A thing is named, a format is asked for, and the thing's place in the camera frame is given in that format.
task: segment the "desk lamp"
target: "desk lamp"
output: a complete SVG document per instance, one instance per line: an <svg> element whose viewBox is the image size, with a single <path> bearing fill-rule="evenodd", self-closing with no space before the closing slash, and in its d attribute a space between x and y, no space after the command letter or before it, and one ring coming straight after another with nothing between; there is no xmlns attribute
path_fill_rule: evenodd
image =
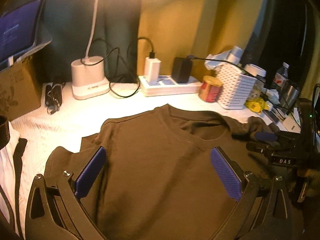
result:
<svg viewBox="0 0 320 240"><path fill-rule="evenodd" d="M94 35L99 0L94 1L92 28L85 57L71 63L72 92L76 99L84 100L109 92L109 81L104 73L106 57L89 57Z"/></svg>

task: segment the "white table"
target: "white table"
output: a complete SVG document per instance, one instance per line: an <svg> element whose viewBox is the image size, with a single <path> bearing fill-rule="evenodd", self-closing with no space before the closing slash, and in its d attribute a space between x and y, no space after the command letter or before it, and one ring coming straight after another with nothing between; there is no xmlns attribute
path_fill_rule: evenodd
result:
<svg viewBox="0 0 320 240"><path fill-rule="evenodd" d="M114 90L121 95L129 95L135 89L135 84L116 84ZM95 98L79 101L73 98L71 83L62 90L63 104L60 111L54 115L47 114L44 104L31 113L17 118L12 122L14 129L28 140L23 155L23 167L20 186L20 219L24 232L24 220L27 201L33 178L44 173L46 161L51 152L58 146L63 146L72 152L80 150L81 138L98 133L103 122L109 118L121 118L149 111L158 106L170 104L179 109L189 111L215 111L221 115L246 123L250 116L261 117L267 125L272 121L265 115L258 115L249 109L225 110L218 103L206 103L197 94L145 97L139 91L127 99L117 98L108 93Z"/></svg>

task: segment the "laptop screen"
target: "laptop screen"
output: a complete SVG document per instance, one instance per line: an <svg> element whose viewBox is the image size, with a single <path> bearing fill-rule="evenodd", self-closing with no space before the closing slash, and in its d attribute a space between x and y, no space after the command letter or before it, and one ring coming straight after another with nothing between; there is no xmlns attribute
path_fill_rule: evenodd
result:
<svg viewBox="0 0 320 240"><path fill-rule="evenodd" d="M0 18L0 63L35 43L43 0L34 0Z"/></svg>

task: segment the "cardboard box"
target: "cardboard box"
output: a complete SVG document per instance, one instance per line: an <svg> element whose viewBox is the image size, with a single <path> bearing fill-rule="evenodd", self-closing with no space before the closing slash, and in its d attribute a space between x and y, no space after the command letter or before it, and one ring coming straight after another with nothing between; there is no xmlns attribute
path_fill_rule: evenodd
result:
<svg viewBox="0 0 320 240"><path fill-rule="evenodd" d="M12 121L41 106L42 86L36 78L35 56L0 72L0 114Z"/></svg>

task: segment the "silver bolt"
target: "silver bolt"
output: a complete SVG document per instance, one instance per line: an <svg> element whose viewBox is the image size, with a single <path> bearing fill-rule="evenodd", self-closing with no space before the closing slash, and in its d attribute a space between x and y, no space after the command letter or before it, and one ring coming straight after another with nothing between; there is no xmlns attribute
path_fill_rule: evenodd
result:
<svg viewBox="0 0 320 240"><path fill-rule="evenodd" d="M252 173L251 171L246 171L246 172L244 173L244 175L245 175L246 177L248 177L251 173Z"/></svg>
<svg viewBox="0 0 320 240"><path fill-rule="evenodd" d="M39 180L39 179L41 179L41 174L37 174L37 175L35 176L35 180Z"/></svg>
<svg viewBox="0 0 320 240"><path fill-rule="evenodd" d="M65 176L65 177L69 177L70 175L71 175L70 171L64 171L63 172L63 176Z"/></svg>
<svg viewBox="0 0 320 240"><path fill-rule="evenodd" d="M277 180L277 181L282 181L283 178L282 178L282 176L280 176L280 175L276 175L276 180Z"/></svg>

